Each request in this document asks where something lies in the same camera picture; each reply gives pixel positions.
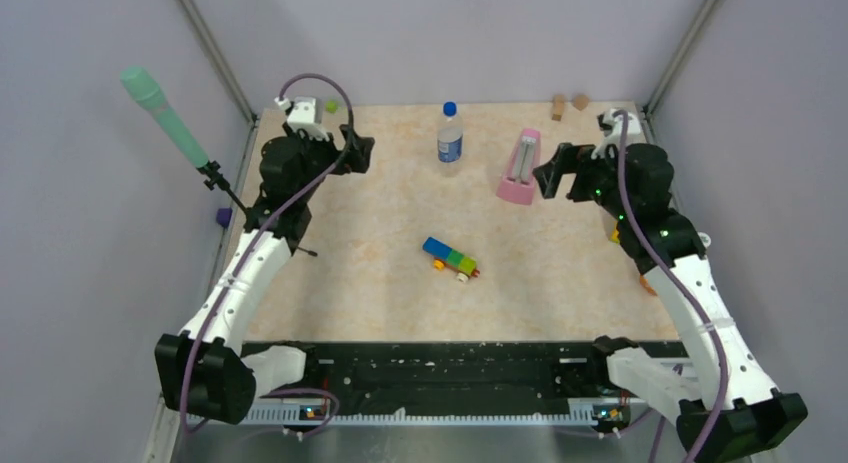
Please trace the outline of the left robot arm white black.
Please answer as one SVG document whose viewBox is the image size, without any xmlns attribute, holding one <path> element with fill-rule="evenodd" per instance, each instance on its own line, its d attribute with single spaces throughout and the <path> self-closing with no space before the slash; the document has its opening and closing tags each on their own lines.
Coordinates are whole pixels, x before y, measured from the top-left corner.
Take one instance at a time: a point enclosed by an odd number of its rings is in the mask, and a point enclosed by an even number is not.
<svg viewBox="0 0 848 463">
<path fill-rule="evenodd" d="M 233 259 L 207 300 L 178 334 L 164 334 L 154 356 L 166 406 L 182 425 L 190 416 L 237 424 L 253 402 L 286 386 L 297 396 L 319 387 L 320 369 L 304 351 L 274 346 L 244 356 L 246 332 L 270 283 L 300 246 L 308 202 L 329 175 L 364 174 L 375 140 L 340 126 L 344 147 L 287 128 L 262 148 L 260 195 L 249 208 Z"/>
</svg>

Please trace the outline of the blue bottle cap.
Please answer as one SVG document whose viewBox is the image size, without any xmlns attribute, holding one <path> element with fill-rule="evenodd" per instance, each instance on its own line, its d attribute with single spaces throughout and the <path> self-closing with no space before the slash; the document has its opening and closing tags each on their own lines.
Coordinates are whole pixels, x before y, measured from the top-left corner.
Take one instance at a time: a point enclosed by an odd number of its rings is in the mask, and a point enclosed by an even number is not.
<svg viewBox="0 0 848 463">
<path fill-rule="evenodd" d="M 457 105 L 453 101 L 446 101 L 442 105 L 442 114 L 447 118 L 453 118 L 457 115 Z"/>
</svg>

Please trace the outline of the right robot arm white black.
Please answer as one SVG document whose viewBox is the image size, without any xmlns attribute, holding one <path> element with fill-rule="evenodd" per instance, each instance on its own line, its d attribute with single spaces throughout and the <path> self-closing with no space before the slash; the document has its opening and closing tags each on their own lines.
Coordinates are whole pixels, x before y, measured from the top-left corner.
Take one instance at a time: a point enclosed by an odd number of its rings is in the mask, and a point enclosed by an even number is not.
<svg viewBox="0 0 848 463">
<path fill-rule="evenodd" d="M 598 337 L 586 380 L 600 395 L 619 388 L 670 421 L 691 462 L 729 462 L 779 446 L 807 417 L 799 394 L 763 370 L 741 336 L 713 278 L 705 243 L 671 206 L 674 169 L 647 143 L 596 156 L 563 143 L 533 174 L 544 198 L 571 176 L 568 198 L 592 201 L 617 221 L 618 241 L 657 294 L 695 372 L 687 380 L 624 338 Z"/>
</svg>

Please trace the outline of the clear bottle blue label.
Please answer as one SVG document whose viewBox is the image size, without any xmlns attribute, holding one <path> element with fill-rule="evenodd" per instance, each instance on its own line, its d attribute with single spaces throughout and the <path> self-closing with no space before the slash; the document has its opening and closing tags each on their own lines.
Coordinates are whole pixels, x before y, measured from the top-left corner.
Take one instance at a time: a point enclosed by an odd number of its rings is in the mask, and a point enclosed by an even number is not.
<svg viewBox="0 0 848 463">
<path fill-rule="evenodd" d="M 437 157 L 442 176 L 453 177 L 461 167 L 463 153 L 464 123 L 457 114 L 444 116 L 437 131 Z"/>
</svg>

